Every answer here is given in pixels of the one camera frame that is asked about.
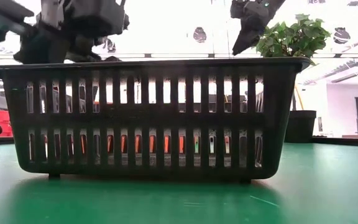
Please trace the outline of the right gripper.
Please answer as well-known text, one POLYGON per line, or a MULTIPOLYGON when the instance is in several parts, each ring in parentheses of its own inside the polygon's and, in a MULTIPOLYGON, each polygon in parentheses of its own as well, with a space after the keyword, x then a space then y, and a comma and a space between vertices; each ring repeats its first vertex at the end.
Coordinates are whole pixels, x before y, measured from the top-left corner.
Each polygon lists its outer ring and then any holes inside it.
POLYGON ((240 19, 241 29, 232 48, 232 54, 238 55, 257 45, 267 24, 286 0, 232 0, 230 16, 240 19))

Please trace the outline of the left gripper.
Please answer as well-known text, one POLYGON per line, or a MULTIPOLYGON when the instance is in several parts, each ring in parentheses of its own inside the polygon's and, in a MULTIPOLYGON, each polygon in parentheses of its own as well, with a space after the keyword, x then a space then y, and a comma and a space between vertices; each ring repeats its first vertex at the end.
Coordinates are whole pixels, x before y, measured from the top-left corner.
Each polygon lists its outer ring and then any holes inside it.
POLYGON ((120 35, 129 27, 126 0, 40 0, 40 22, 65 35, 78 35, 70 43, 54 32, 32 28, 20 35, 14 60, 23 64, 100 62, 92 51, 96 39, 120 35))

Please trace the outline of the green leafy plant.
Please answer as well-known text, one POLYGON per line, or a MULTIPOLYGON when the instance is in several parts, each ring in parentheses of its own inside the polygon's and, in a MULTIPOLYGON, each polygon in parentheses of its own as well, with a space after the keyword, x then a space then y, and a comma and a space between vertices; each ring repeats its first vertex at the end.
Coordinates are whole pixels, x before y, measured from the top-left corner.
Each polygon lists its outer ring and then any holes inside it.
POLYGON ((295 19, 292 25, 278 22, 266 27, 255 50, 262 57, 311 58, 326 47, 331 33, 323 27, 322 19, 311 19, 308 14, 297 14, 295 19))

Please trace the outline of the small dark ceiling fixture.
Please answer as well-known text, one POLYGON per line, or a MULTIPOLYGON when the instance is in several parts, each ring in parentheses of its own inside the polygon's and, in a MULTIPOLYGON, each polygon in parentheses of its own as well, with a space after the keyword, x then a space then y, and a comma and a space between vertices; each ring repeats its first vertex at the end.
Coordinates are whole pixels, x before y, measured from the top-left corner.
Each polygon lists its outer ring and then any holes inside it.
POLYGON ((115 43, 107 38, 105 41, 104 41, 104 45, 103 45, 103 49, 107 52, 107 53, 115 53, 116 52, 116 45, 115 43))

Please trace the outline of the dark round ceiling fixture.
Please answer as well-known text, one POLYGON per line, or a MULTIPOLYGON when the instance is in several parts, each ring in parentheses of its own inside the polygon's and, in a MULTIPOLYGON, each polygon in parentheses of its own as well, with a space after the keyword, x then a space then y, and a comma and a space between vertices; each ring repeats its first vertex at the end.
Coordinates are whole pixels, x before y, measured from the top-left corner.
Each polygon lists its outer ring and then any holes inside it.
POLYGON ((336 27, 333 40, 337 44, 346 44, 350 39, 350 34, 345 27, 336 27))
POLYGON ((193 39, 197 43, 204 43, 206 41, 207 35, 202 27, 195 28, 195 30, 193 31, 193 39))

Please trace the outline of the yellow wooden stick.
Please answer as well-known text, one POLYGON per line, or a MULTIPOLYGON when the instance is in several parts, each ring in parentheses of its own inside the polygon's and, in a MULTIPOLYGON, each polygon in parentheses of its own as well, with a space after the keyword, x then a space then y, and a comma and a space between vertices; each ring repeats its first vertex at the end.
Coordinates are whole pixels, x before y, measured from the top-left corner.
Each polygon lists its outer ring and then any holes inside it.
POLYGON ((298 85, 297 85, 297 84, 295 84, 295 93, 296 93, 296 97, 298 98, 298 101, 299 101, 301 110, 304 110, 303 100, 302 100, 302 98, 301 98, 300 91, 299 91, 299 89, 298 89, 298 85))

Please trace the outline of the grey ceiling pipe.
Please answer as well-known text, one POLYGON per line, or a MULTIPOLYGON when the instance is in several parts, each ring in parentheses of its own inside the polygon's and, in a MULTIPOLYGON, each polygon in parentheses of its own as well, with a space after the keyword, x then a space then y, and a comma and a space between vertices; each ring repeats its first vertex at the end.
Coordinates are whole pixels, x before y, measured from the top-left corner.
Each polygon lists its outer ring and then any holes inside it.
POLYGON ((355 72, 355 73, 351 73, 350 75, 345 75, 341 78, 337 78, 333 81, 331 81, 331 83, 340 83, 340 82, 343 82, 345 80, 349 80, 351 78, 354 78, 354 77, 358 77, 358 72, 355 72))

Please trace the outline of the large black slotted basket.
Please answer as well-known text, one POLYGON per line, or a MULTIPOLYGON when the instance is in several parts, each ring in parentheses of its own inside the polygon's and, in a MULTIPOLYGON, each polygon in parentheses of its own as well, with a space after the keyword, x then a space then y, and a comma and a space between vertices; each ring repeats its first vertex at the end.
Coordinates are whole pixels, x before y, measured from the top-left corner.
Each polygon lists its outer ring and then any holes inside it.
POLYGON ((27 172, 251 180, 276 174, 295 79, 310 63, 273 57, 0 65, 0 79, 27 172), (171 136, 169 154, 164 136, 171 136))

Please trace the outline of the orange slotted basket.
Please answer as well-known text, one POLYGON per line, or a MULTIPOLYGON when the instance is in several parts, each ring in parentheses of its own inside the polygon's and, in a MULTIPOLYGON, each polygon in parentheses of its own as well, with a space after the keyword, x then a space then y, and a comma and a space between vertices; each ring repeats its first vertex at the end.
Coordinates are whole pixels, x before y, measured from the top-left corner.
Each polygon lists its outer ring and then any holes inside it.
MULTIPOLYGON (((156 149, 156 137, 155 136, 150 136, 150 140, 149 140, 149 151, 151 153, 155 152, 156 149)), ((127 139, 125 136, 121 136, 121 151, 124 152, 124 146, 126 143, 127 139)), ((113 136, 112 135, 108 135, 108 152, 112 152, 113 150, 113 136)), ((85 136, 82 135, 81 136, 81 146, 82 146, 82 152, 85 153, 85 136)), ((184 136, 180 136, 179 140, 178 140, 178 147, 179 147, 179 153, 180 154, 184 154, 185 153, 185 137, 184 136)), ((171 140, 171 136, 164 136, 164 144, 163 144, 163 149, 164 149, 164 153, 165 154, 169 154, 171 153, 171 148, 172 148, 172 140, 171 140)), ((139 153, 140 152, 140 135, 137 135, 135 137, 135 152, 139 153)))

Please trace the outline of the horizontal ceiling rail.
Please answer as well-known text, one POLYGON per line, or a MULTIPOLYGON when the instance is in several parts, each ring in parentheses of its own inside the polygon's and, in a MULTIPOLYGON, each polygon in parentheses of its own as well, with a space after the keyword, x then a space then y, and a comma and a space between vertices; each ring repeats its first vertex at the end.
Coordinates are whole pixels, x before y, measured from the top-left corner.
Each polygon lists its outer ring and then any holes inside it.
MULTIPOLYGON (((115 56, 117 58, 258 58, 260 54, 100 54, 101 58, 115 56)), ((312 58, 358 58, 358 53, 314 54, 312 58)))

